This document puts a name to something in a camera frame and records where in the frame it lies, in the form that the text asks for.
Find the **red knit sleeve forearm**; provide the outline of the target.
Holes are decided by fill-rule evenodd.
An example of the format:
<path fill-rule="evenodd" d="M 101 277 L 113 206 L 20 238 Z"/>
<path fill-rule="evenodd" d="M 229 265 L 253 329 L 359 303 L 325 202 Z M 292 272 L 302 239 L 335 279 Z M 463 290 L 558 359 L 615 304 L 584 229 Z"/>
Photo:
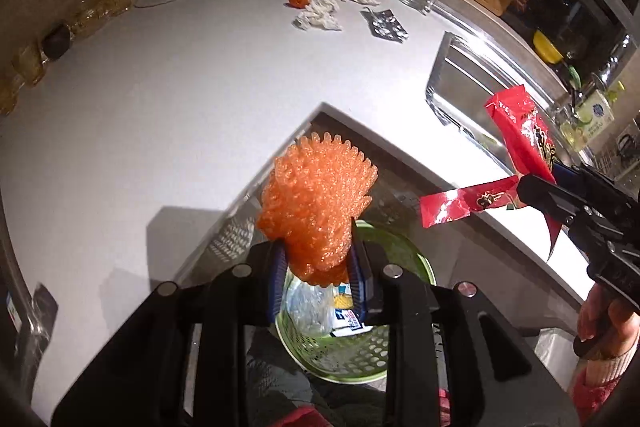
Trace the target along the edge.
<path fill-rule="evenodd" d="M 602 407 L 626 372 L 636 354 L 638 343 L 634 343 L 623 355 L 615 358 L 589 360 L 586 368 L 576 378 L 572 400 L 580 423 L 588 419 Z"/>

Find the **person's right hand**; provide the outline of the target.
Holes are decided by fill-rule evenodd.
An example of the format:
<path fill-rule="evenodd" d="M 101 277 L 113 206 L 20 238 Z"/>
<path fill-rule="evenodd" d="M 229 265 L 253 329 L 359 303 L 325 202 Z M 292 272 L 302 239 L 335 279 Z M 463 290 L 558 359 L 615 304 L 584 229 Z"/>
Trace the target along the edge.
<path fill-rule="evenodd" d="M 577 320 L 574 352 L 579 358 L 603 360 L 627 353 L 638 340 L 639 314 L 620 297 L 595 283 Z"/>

